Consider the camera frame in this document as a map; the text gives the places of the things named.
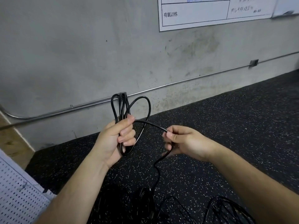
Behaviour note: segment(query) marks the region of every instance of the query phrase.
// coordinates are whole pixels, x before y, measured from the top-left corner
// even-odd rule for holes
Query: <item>metal conduit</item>
[[[298,52],[292,52],[292,53],[282,55],[282,56],[278,56],[278,57],[274,57],[274,58],[270,58],[270,59],[266,59],[266,60],[263,60],[263,61],[259,61],[259,64],[267,62],[267,61],[275,60],[275,59],[278,59],[278,58],[290,56],[290,55],[293,55],[293,54],[297,54],[297,53],[299,53],[299,51]],[[227,70],[223,70],[223,71],[218,71],[218,72],[211,73],[211,74],[208,74],[208,75],[198,76],[198,77],[195,77],[195,78],[192,78],[192,79],[186,79],[186,80],[182,80],[182,81],[179,81],[179,82],[169,83],[169,84],[166,84],[166,85],[163,85],[163,86],[159,86],[159,87],[155,87],[155,88],[152,88],[152,89],[137,92],[137,93],[134,93],[134,94],[130,94],[130,95],[128,95],[128,97],[139,95],[139,94],[146,93],[146,92],[153,91],[153,90],[157,90],[157,89],[161,89],[163,87],[172,86],[172,85],[176,85],[176,84],[179,84],[179,83],[184,83],[184,82],[192,81],[192,80],[195,80],[195,79],[199,79],[199,78],[203,78],[203,77],[207,77],[207,76],[211,76],[211,75],[216,75],[216,74],[224,73],[224,72],[227,72],[227,71],[237,70],[237,69],[244,68],[244,67],[249,67],[249,66],[250,66],[250,64],[247,64],[247,65],[243,65],[243,66],[240,66],[240,67],[235,67],[235,68],[231,68],[231,69],[227,69]],[[0,105],[0,111],[2,113],[6,114],[7,116],[9,116],[11,118],[14,118],[14,119],[24,120],[24,121],[21,121],[21,122],[17,122],[17,123],[13,123],[13,124],[9,124],[9,125],[0,127],[0,131],[11,128],[11,127],[17,127],[17,126],[29,124],[29,123],[32,123],[32,122],[35,122],[35,121],[38,121],[38,120],[43,120],[43,119],[59,116],[59,115],[62,115],[62,114],[66,114],[66,113],[70,113],[70,112],[74,112],[74,111],[79,111],[81,109],[93,107],[93,106],[96,106],[96,105],[100,105],[100,104],[109,102],[110,99],[111,99],[110,97],[106,97],[106,98],[103,98],[103,99],[100,99],[100,100],[91,101],[91,102],[87,102],[87,103],[76,105],[76,106],[71,105],[69,108],[60,109],[60,110],[57,110],[57,111],[49,112],[49,113],[42,114],[42,115],[35,116],[35,117],[14,116],[14,115],[8,113],[6,111],[6,109],[4,109]]]

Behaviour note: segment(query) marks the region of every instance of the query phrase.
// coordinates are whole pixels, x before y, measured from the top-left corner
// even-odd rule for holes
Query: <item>person's right hand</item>
[[[173,125],[167,128],[168,132],[163,133],[166,150],[171,150],[171,142],[176,143],[174,149],[169,154],[186,154],[200,161],[210,162],[221,147],[217,142],[203,136],[200,132],[183,126]]]

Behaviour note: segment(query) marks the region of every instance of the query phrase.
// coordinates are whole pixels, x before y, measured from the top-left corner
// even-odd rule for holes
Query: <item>white perforated panel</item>
[[[14,167],[0,157],[0,223],[32,223],[50,200],[38,183]]]

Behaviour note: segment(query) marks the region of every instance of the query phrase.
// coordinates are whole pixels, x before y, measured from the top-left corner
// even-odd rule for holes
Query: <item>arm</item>
[[[299,196],[268,177],[228,148],[196,130],[171,126],[163,134],[172,154],[187,154],[214,164],[252,212],[257,223],[299,223]]]
[[[135,131],[134,117],[106,126],[83,162],[62,188],[47,210],[39,217],[37,224],[76,223],[85,224],[99,194],[104,177],[121,154],[117,144],[133,145]]]

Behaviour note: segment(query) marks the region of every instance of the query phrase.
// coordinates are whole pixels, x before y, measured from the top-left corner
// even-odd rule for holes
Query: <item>gray concrete wall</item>
[[[20,116],[299,51],[299,17],[160,33],[157,0],[1,0],[0,12],[0,103]],[[292,71],[298,59],[288,56],[145,95],[154,114]],[[146,116],[146,103],[132,113]],[[39,150],[98,132],[112,119],[104,104],[19,130]]]

